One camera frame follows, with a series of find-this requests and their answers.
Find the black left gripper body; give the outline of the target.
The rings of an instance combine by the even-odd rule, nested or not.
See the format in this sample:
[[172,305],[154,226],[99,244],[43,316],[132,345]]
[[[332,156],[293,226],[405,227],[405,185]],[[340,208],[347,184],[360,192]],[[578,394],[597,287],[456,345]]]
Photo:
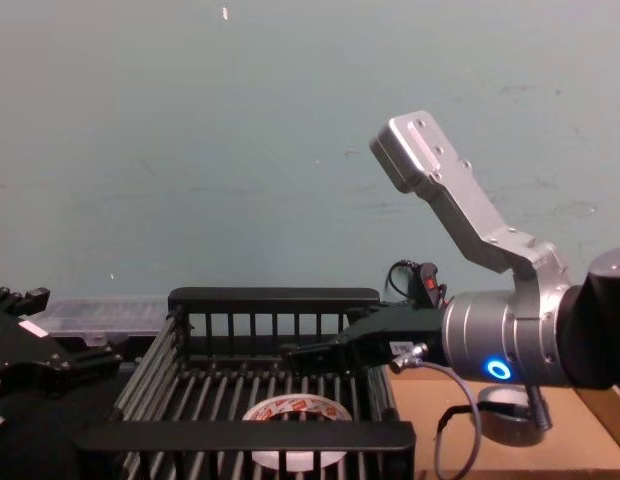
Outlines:
[[0,398],[18,391],[65,393],[72,360],[43,329],[0,310]]

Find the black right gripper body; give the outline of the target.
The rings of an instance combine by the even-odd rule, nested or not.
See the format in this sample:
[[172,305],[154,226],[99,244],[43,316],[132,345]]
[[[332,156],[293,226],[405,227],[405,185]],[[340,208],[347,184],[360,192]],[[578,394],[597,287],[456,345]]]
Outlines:
[[390,304],[348,325],[338,341],[347,348],[353,372],[387,366],[400,373],[427,361],[444,366],[443,316],[440,309]]

